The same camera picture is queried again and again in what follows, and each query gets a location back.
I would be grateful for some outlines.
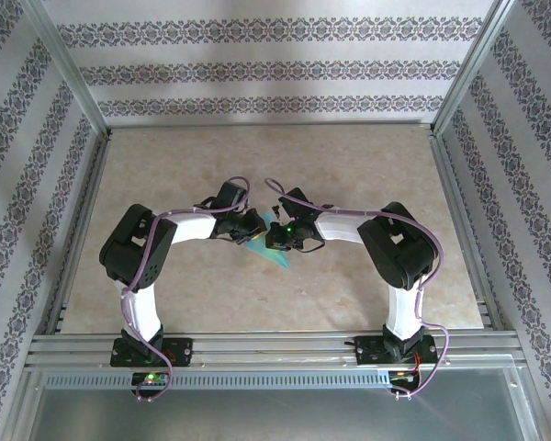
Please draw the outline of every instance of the green object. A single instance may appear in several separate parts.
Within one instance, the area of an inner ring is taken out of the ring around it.
[[[265,221],[265,225],[267,226],[267,228],[269,228],[269,225],[274,221],[274,217],[270,212],[262,214],[261,218]],[[275,264],[283,266],[284,268],[288,268],[286,255],[283,251],[270,250],[269,248],[265,248],[265,234],[262,234],[252,241],[246,242],[245,246],[248,250],[253,251],[261,257],[264,257],[267,260],[274,262]]]

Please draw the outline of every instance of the beige floor panel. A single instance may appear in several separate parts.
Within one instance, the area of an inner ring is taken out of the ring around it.
[[[403,203],[445,250],[427,288],[423,317],[451,328],[482,327],[426,132],[414,126],[297,126],[114,130],[96,205],[63,321],[64,333],[118,333],[118,292],[98,253],[127,207],[187,208],[245,175],[252,205],[300,187],[317,203],[380,209]],[[243,246],[191,241],[174,246],[156,283],[166,332],[379,329],[388,288],[365,248],[331,242],[313,254],[290,252],[289,269]]]

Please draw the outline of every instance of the wire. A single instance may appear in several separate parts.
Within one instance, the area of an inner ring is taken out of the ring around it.
[[[418,352],[414,354],[414,362],[416,363],[416,367],[414,368],[414,373],[412,375],[414,377],[418,377],[421,375],[421,356],[419,356]]]
[[[167,365],[167,379],[165,382],[165,386],[163,386],[163,389],[161,389],[159,392],[157,392],[155,395],[147,398],[148,402],[152,402],[157,400],[159,397],[161,397],[164,393],[167,392],[167,390],[172,385],[172,380],[174,378],[174,369],[172,366],[172,362],[169,360],[167,356],[165,356],[161,351],[159,351],[157,348],[155,348],[153,345],[151,345],[147,340],[143,338],[139,330],[135,326],[134,317],[131,316],[131,311],[129,310],[129,297],[128,294],[134,290],[137,287],[137,284],[139,283],[139,280],[141,279],[141,276],[143,274],[143,271],[145,270],[145,266],[147,265],[147,261],[149,259],[149,254],[151,253],[152,249],[152,243],[153,238],[155,237],[155,230],[157,229],[157,225],[159,222],[165,218],[168,218],[170,216],[174,216],[175,214],[185,214],[185,213],[206,213],[206,214],[215,214],[215,213],[225,213],[227,211],[233,211],[234,209],[245,209],[247,207],[247,201],[249,199],[249,195],[251,193],[251,184],[249,183],[249,180],[247,180],[246,177],[243,176],[233,176],[230,179],[228,179],[227,182],[232,181],[242,181],[246,185],[246,192],[243,199],[237,204],[232,205],[230,207],[227,207],[225,209],[200,209],[197,207],[193,207],[191,209],[170,209],[169,211],[165,211],[155,217],[153,219],[153,223],[151,226],[151,229],[149,231],[149,235],[147,237],[147,242],[145,243],[145,249],[143,251],[143,257],[141,259],[141,263],[139,264],[139,267],[137,268],[137,272],[135,273],[135,276],[133,277],[132,281],[129,283],[129,285],[125,288],[123,288],[120,291],[120,310],[122,312],[122,316],[125,319],[125,322],[127,322],[127,325],[129,326],[130,330],[133,332],[133,334],[137,337],[143,345],[152,351],[155,355],[157,355],[166,365]],[[137,395],[137,401],[141,401],[142,397],[140,395],[141,385],[137,387],[135,390],[135,394]]]
[[[344,214],[347,216],[358,216],[358,217],[382,217],[382,218],[389,218],[393,219],[395,221],[400,221],[404,223],[408,223],[412,227],[420,230],[422,233],[424,233],[433,243],[437,250],[437,267],[434,269],[434,271],[425,278],[420,285],[417,287],[416,290],[416,301],[414,306],[414,315],[416,319],[420,322],[420,324],[426,328],[429,329],[438,329],[441,330],[444,333],[444,346],[443,351],[441,352],[441,355],[439,355],[439,358],[437,359],[436,364],[434,365],[433,369],[431,370],[431,373],[429,376],[425,379],[425,381],[422,382],[422,384],[416,389],[416,390],[407,390],[405,388],[402,388],[400,386],[393,386],[393,389],[399,390],[401,392],[404,392],[403,395],[399,395],[396,392],[396,398],[403,398],[407,397],[410,399],[411,396],[416,395],[417,393],[421,392],[426,386],[429,384],[429,382],[433,379],[434,374],[436,374],[436,371],[438,370],[439,366],[443,363],[444,357],[447,353],[447,350],[449,349],[449,331],[447,331],[447,328],[442,326],[441,324],[435,324],[435,323],[427,323],[422,320],[422,297],[424,296],[424,287],[433,280],[438,272],[443,267],[443,261],[444,261],[444,251],[443,247],[441,246],[441,243],[437,239],[437,237],[431,232],[428,228],[426,228],[424,225],[421,225],[416,220],[412,220],[410,218],[406,218],[404,216],[400,216],[399,214],[394,213],[386,213],[385,211],[359,211],[355,209],[335,209],[335,208],[327,208],[323,206],[318,206],[311,204],[310,202],[306,202],[304,200],[293,198],[286,194],[286,191],[282,187],[282,185],[277,182],[275,179],[271,177],[267,177],[265,179],[265,184],[270,187],[272,190],[274,190],[278,195],[280,195],[282,198],[286,198],[288,200],[291,200],[292,202],[296,202],[297,204],[303,205],[304,207],[308,207],[310,209],[317,209],[319,211],[322,211],[324,213],[332,213],[332,214]]]
[[[323,246],[324,246],[324,243],[321,243],[320,245],[315,246],[315,247],[312,248],[311,250],[308,250],[308,251],[298,250],[298,251],[301,252],[301,253],[303,253],[303,254],[310,254],[310,253],[312,253],[313,251],[320,250]]]

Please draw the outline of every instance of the white wall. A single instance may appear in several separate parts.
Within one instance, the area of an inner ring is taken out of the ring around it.
[[[96,134],[16,1],[0,1],[0,434],[59,283]]]
[[[112,126],[431,122],[490,0],[50,0]]]
[[[443,141],[551,425],[551,1],[516,4]]]

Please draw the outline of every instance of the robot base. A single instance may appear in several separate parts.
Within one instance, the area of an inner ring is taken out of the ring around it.
[[[163,337],[161,334],[155,335],[150,343],[155,347],[160,346],[157,349],[169,358],[173,367],[187,368],[190,366],[193,344],[191,338]],[[163,360],[124,330],[123,336],[115,339],[112,346],[110,366],[113,368],[167,368]]]
[[[438,359],[434,338],[431,335],[424,335],[401,359],[396,359],[395,355],[389,353],[388,338],[383,335],[358,335],[351,345],[355,347],[358,366],[410,362],[414,354],[421,357],[421,363],[434,364]]]

